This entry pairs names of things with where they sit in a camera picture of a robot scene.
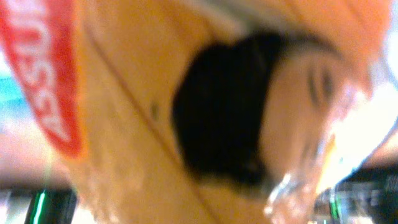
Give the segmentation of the yellow snack bag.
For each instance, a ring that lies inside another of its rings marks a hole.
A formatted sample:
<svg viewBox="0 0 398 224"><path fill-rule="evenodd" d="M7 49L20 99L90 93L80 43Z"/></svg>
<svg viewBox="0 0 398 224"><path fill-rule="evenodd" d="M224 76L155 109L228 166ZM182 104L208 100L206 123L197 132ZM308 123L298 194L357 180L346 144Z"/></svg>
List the yellow snack bag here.
<svg viewBox="0 0 398 224"><path fill-rule="evenodd" d="M2 1L40 157L100 223L305 223L396 133L392 1Z"/></svg>

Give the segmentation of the blue Listerine mouthwash bottle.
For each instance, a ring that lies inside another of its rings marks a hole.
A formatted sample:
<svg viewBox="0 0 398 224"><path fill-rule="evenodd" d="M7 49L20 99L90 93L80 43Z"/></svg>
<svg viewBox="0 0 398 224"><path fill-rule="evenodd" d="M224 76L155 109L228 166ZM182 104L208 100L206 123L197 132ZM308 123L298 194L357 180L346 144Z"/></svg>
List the blue Listerine mouthwash bottle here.
<svg viewBox="0 0 398 224"><path fill-rule="evenodd" d="M1 77L1 106L24 102L25 97L18 82L12 77Z"/></svg>

